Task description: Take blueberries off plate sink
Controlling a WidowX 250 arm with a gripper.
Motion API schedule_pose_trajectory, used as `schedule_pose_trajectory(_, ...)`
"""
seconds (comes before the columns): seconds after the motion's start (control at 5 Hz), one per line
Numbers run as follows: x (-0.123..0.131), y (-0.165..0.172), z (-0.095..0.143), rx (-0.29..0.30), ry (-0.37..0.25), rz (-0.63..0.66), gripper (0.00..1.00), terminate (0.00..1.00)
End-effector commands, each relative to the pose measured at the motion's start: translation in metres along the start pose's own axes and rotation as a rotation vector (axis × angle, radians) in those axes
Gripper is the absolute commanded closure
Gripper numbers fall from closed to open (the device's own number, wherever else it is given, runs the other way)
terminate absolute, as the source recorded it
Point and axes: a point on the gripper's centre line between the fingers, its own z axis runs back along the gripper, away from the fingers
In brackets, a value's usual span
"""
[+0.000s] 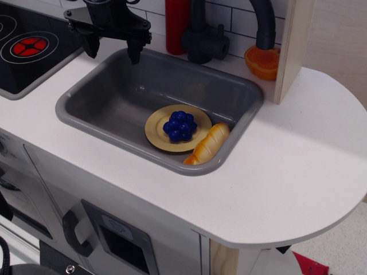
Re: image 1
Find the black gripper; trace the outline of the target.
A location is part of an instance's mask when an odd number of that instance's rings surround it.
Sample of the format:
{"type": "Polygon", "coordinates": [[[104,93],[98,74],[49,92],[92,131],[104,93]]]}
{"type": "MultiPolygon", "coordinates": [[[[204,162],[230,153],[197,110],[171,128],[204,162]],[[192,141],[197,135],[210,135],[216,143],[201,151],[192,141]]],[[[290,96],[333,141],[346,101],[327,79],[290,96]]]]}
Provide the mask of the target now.
{"type": "Polygon", "coordinates": [[[100,37],[128,41],[132,65],[140,61],[142,44],[151,42],[150,23],[134,14],[126,1],[85,1],[85,7],[69,9],[64,17],[86,54],[95,58],[100,37]]]}

